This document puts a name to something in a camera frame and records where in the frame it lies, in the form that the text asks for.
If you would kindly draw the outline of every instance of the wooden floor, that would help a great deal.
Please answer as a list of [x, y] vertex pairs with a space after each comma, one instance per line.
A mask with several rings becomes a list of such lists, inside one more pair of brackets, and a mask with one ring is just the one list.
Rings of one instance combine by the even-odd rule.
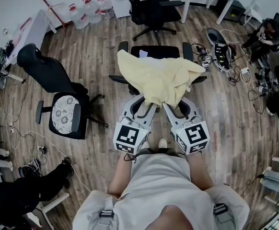
[[[191, 6], [185, 24], [176, 22], [165, 25], [175, 28], [178, 31], [177, 35], [159, 32], [162, 45], [177, 46], [182, 55], [184, 41], [200, 43], [210, 48], [205, 35], [207, 27], [245, 33], [245, 28], [238, 23], [224, 21], [221, 25], [216, 25], [216, 20], [217, 16], [212, 11]], [[105, 191], [113, 176], [118, 158], [118, 152], [113, 149], [112, 144], [114, 129], [125, 102], [132, 98], [126, 85], [111, 81], [108, 75], [119, 74], [116, 53], [120, 42], [129, 41], [129, 48], [133, 45], [156, 45], [153, 33], [140, 37], [136, 42], [132, 41], [132, 37], [144, 28], [135, 25], [128, 17], [112, 19], [106, 23], [100, 22], [82, 30], [76, 30], [73, 25], [69, 25], [66, 36], [60, 29], [56, 34], [45, 37], [42, 45], [43, 54], [58, 59], [71, 81], [82, 83], [89, 90], [91, 97], [98, 93], [105, 94], [105, 99], [97, 103], [96, 110], [105, 117], [109, 128], [104, 129], [95, 123], [89, 123], [85, 140], [72, 140], [51, 133], [48, 129], [49, 114], [43, 114], [41, 124], [36, 124], [35, 110], [38, 101], [43, 100], [45, 106], [51, 105], [54, 94], [44, 91], [35, 80], [24, 74], [20, 67], [12, 69], [16, 74], [26, 77], [29, 87], [21, 116], [14, 124], [15, 127], [21, 134], [32, 130], [48, 137], [71, 157], [81, 180], [91, 190]], [[232, 42], [243, 41], [246, 38], [224, 33]], [[237, 56], [240, 56], [241, 50], [239, 46], [237, 48]], [[247, 60], [248, 57], [238, 59], [236, 64], [245, 67]], [[271, 54], [270, 60], [273, 64], [279, 64], [279, 55]], [[255, 111], [253, 104], [260, 110], [264, 108], [260, 98], [254, 102], [248, 100], [248, 91], [256, 87], [255, 68], [256, 66], [250, 66], [252, 73], [250, 85], [239, 82], [233, 87], [226, 75], [211, 64], [209, 72], [205, 73], [208, 79], [193, 85], [191, 93], [186, 93], [186, 97], [197, 104], [209, 128], [211, 143], [209, 149], [204, 151], [204, 158], [213, 181], [217, 184], [229, 184], [239, 194], [245, 189], [247, 180], [253, 180], [271, 165], [272, 156], [279, 156], [278, 118], [270, 117], [266, 112], [260, 115]], [[13, 85], [13, 82], [8, 80], [3, 91], [2, 108], [7, 114], [13, 113], [14, 120], [18, 117], [26, 88], [25, 84]], [[0, 124], [5, 125], [5, 120], [3, 112], [0, 111]], [[152, 125], [153, 132], [149, 137], [151, 146], [156, 146], [159, 139], [164, 137], [177, 148], [169, 134], [171, 126], [163, 111], [154, 116]], [[63, 156], [46, 139], [33, 133], [32, 135], [35, 137], [35, 151], [37, 146], [48, 148], [47, 163], [42, 165], [42, 174], [45, 175], [60, 163]], [[18, 167], [23, 166], [32, 156], [33, 139], [27, 136], [21, 140], [18, 149], [13, 149], [4, 128], [0, 136], [4, 141], [4, 148], [14, 155], [14, 172], [4, 170], [4, 179], [13, 181], [19, 177]], [[19, 137], [17, 132], [12, 133], [12, 143], [17, 145]], [[75, 176], [68, 192], [70, 197], [48, 213], [56, 229], [71, 229], [77, 210], [89, 195]], [[264, 199], [264, 195], [267, 194], [270, 194], [270, 191], [264, 189], [258, 180], [246, 191], [245, 200], [251, 208], [246, 229], [259, 229], [276, 211]]]

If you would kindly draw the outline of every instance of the black hair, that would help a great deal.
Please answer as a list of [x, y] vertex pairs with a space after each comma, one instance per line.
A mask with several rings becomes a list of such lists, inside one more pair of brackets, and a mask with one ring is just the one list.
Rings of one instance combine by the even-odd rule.
[[270, 19], [268, 21], [268, 23], [271, 25], [271, 27], [275, 30], [278, 31], [279, 30], [279, 23], [277, 21], [275, 21], [274, 19]]

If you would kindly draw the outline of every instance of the white chair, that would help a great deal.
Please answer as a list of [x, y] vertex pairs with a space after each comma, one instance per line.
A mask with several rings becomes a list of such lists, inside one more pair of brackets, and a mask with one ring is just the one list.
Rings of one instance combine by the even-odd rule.
[[244, 26], [249, 24], [252, 26], [255, 30], [257, 29], [256, 25], [251, 24], [249, 21], [252, 17], [256, 18], [259, 22], [262, 22], [262, 16], [260, 15], [260, 5], [258, 4], [257, 0], [251, 0], [250, 4], [248, 5], [248, 8], [245, 11], [245, 18], [244, 18]]

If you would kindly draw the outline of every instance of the yellow garment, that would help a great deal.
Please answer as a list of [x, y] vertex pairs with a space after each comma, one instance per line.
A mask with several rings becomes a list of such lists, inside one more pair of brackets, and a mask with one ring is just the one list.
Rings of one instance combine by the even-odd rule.
[[137, 58], [124, 50], [117, 54], [121, 74], [140, 93], [145, 102], [176, 107], [192, 81], [206, 70], [183, 58]]

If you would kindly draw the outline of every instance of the chair seat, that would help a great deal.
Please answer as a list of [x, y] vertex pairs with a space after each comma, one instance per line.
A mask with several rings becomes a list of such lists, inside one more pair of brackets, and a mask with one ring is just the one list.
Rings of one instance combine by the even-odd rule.
[[[49, 129], [53, 133], [60, 136], [64, 136], [72, 139], [85, 139], [87, 119], [82, 118], [80, 120], [78, 131], [71, 132], [70, 124], [72, 122], [73, 108], [70, 108], [69, 105], [71, 104], [74, 106], [76, 102], [81, 106], [82, 110], [87, 110], [89, 100], [90, 100], [89, 96], [83, 94], [66, 93], [66, 92], [60, 92], [55, 94], [52, 101], [52, 110], [49, 119]], [[55, 121], [53, 121], [52, 119], [53, 111], [56, 111], [56, 113], [53, 114], [56, 115]]]
[[152, 10], [152, 8], [158, 8], [162, 9], [163, 16], [162, 21], [163, 22], [174, 22], [181, 20], [181, 16], [177, 9], [175, 7], [161, 7], [160, 2], [169, 1], [169, 0], [143, 0], [140, 2], [140, 7], [146, 8], [148, 11], [158, 12], [156, 10]]
[[148, 52], [147, 57], [152, 57], [155, 59], [180, 57], [178, 47], [174, 46], [133, 46], [131, 48], [131, 55], [139, 58], [140, 50]]

